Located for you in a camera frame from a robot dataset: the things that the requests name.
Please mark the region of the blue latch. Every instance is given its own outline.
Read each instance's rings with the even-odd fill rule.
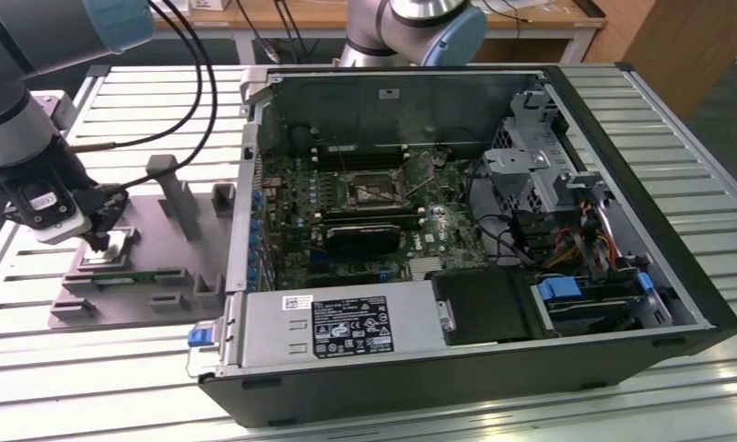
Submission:
[[[647,273],[639,272],[639,275],[636,276],[636,279],[639,280],[639,283],[642,284],[642,290],[644,290],[644,293],[648,293],[652,290],[655,290],[655,285],[652,283],[651,276]]]
[[[542,292],[542,298],[548,301],[554,298],[564,297],[580,297],[582,289],[576,278],[570,276],[560,276],[556,278],[548,278],[539,284],[539,292]]]
[[[188,332],[188,346],[204,347],[207,345],[212,345],[212,327],[191,330]]]

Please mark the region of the barcode sticker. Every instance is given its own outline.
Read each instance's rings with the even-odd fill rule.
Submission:
[[[284,310],[311,310],[311,303],[315,300],[312,295],[299,297],[283,297],[282,308]]]

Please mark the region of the green circuit board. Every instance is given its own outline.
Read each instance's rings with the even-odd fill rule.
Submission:
[[[486,265],[463,203],[463,161],[447,162],[431,148],[418,149],[391,170],[320,171],[316,166],[304,158],[270,157],[264,162],[276,289],[327,286],[330,278],[342,277],[412,281],[410,261],[416,258],[436,257],[444,268]],[[402,229],[394,253],[335,259],[322,245],[322,214],[350,214],[367,206],[415,208],[415,228]]]

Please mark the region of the motherboard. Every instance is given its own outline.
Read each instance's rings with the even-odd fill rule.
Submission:
[[[279,290],[423,280],[487,263],[464,203],[468,160],[443,147],[266,156],[263,192]]]

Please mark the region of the white table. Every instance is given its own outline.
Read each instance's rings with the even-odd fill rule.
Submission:
[[[737,313],[736,182],[635,74],[608,64],[564,70]],[[195,190],[238,178],[242,72],[240,66],[218,68],[224,104],[218,133],[180,172]],[[122,67],[90,77],[76,98],[83,111],[71,138],[79,143],[156,133],[186,113],[195,90],[191,66]],[[207,115],[202,110],[180,134],[135,150],[84,156],[94,177],[128,180],[152,151],[188,151]],[[159,191],[154,185],[135,190]],[[246,430],[188,377],[190,325],[48,329],[50,304],[75,247],[75,241],[44,246],[12,224],[0,233],[0,440],[737,440],[737,336],[698,356],[666,361],[618,387]],[[559,367],[552,370],[555,376]]]

